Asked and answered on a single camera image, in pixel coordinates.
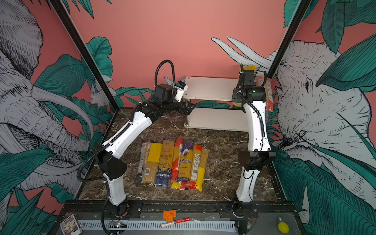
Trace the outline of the yellow-end spaghetti bag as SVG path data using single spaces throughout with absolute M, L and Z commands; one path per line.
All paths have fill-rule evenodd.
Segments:
M 202 152 L 201 152 L 200 163 L 199 163 L 199 168 L 198 168 L 198 173 L 197 173 L 197 180 L 195 183 L 196 189 L 199 190 L 200 192 L 202 192 L 203 190 L 203 182 L 204 182 L 204 176 L 205 176 L 209 152 L 210 151 L 208 149 L 204 149 L 204 148 L 202 149 Z

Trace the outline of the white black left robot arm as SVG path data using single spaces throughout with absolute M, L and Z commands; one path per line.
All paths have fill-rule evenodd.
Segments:
M 76 175 L 79 182 L 99 180 L 105 185 L 107 201 L 104 206 L 111 204 L 111 210 L 116 217 L 127 215 L 129 210 L 123 185 L 127 164 L 121 160 L 121 157 L 136 138 L 165 112 L 176 111 L 189 115 L 193 111 L 195 105 L 182 100 L 187 89 L 188 86 L 183 81 L 179 81 L 176 85 L 156 85 L 154 94 L 133 108 L 130 120 L 110 139 L 101 145 L 96 145 L 90 158 L 79 167 Z M 102 176 L 84 179 L 81 173 L 91 160 L 95 160 Z

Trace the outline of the yellow-top spaghetti bag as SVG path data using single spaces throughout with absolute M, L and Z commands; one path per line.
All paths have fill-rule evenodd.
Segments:
M 240 71 L 244 71 L 244 70 L 256 70 L 256 66 L 244 66 L 243 64 L 240 65 Z M 238 79 L 238 82 L 237 82 L 237 85 L 236 87 L 233 89 L 233 94 L 232 94 L 232 102 L 233 102 L 233 105 L 236 107 L 236 108 L 240 108 L 242 105 L 244 105 L 246 102 L 244 100 L 242 100 L 238 94 L 240 94 L 243 98 L 245 98 L 247 101 L 249 102 L 253 102 L 252 100 L 252 89 L 255 87 L 243 87 L 243 88 L 239 88 L 239 79 Z

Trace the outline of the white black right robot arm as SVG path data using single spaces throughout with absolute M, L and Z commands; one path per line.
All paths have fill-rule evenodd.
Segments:
M 239 80 L 233 90 L 232 101 L 240 103 L 248 123 L 248 147 L 239 152 L 241 178 L 236 190 L 237 200 L 242 204 L 254 201 L 257 177 L 264 165 L 275 158 L 266 133 L 267 94 L 264 85 L 267 73 L 264 72 L 263 75 L 263 81 L 258 85 L 255 70 L 246 70 L 241 65 Z

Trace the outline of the red double spaghetti bag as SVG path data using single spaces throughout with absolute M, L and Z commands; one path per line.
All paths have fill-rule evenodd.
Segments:
M 261 75 L 258 75 L 256 77 L 257 85 L 261 86 L 263 83 L 264 77 Z M 273 97 L 272 97 L 272 87 L 271 87 L 271 79 L 267 78 L 266 83 L 263 86 L 265 88 L 265 95 L 266 95 L 266 101 L 265 101 L 265 109 L 268 112 L 273 112 Z

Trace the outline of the blue portrait spaghetti bag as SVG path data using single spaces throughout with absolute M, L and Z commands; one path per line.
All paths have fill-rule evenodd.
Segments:
M 183 140 L 181 157 L 179 161 L 178 182 L 188 182 L 192 173 L 193 140 Z

